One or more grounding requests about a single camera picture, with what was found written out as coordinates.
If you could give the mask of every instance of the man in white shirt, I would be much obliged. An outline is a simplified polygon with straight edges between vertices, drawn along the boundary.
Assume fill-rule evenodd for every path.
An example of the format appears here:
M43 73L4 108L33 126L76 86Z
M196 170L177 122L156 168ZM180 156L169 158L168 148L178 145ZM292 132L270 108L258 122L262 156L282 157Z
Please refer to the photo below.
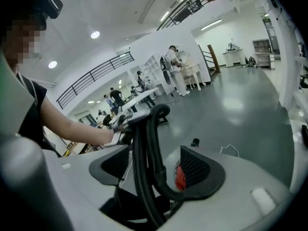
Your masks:
M183 66L183 63L181 63L176 54L176 47L174 45L171 45L169 47L169 50L167 51L166 54L166 59L167 61L171 62L171 69L169 70L170 74L171 74L171 78L175 83L175 86L178 89L179 95L180 96L185 96L188 95L190 92L188 90L186 90L186 85L185 85L185 81L184 78L182 76L182 74L180 73L181 67Z
M104 121L105 117L106 116L103 115L102 112L99 110L98 117L96 118L96 120L97 120L98 126L101 127L101 128L103 127L103 121Z

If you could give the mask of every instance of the white partition wall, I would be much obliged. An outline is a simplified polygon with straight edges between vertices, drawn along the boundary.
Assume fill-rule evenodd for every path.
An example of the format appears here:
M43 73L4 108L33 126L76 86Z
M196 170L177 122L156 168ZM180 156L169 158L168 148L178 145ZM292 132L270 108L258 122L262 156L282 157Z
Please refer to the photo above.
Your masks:
M132 43L130 52L139 65L145 64L153 55L164 56L170 45L184 50L199 64L205 82L211 81L202 53L191 32L181 26L173 26L153 32Z

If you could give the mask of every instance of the man in black shirt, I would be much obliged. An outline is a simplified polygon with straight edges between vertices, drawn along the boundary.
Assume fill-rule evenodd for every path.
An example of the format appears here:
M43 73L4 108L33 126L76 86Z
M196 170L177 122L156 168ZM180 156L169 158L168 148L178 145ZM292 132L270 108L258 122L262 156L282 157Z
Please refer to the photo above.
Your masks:
M69 141L99 145L109 143L114 134L112 130L93 128L68 119L48 100L44 87L18 72L18 64L28 57L33 43L40 36L40 31L45 31L47 27L45 14L37 9L40 0L31 1L30 6L25 6L13 16L11 26L7 26L5 35L1 36L0 54L2 58L3 53L4 64L12 70L16 81L20 81L35 100L20 126L19 134L32 139L42 149L50 149L44 141L43 126Z
M111 87L110 90L110 97L115 101L115 103L121 107L125 105L124 101L122 100L122 93L119 90L114 90L113 87Z

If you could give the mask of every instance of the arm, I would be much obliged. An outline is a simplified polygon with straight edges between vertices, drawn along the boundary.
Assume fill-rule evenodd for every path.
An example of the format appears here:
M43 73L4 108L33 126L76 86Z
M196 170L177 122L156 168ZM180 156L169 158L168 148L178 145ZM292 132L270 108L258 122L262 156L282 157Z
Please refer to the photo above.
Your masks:
M112 140L114 134L110 130L93 128L68 119L52 105L47 97L43 100L40 115L46 127L66 140L104 145Z
M177 58L172 59L172 62L175 63L176 66L181 67L181 63L178 61Z

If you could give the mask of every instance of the gray floor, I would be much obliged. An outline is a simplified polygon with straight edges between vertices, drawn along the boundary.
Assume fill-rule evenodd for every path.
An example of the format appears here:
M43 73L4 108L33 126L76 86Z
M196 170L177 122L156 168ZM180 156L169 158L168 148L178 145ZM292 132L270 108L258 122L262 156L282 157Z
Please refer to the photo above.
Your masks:
M288 187L294 164L294 143L287 111L261 69L222 68L214 83L196 88L169 104L169 123L159 126L162 155L200 139L200 147L220 151L233 145L240 157L268 171ZM156 103L172 101L162 95Z

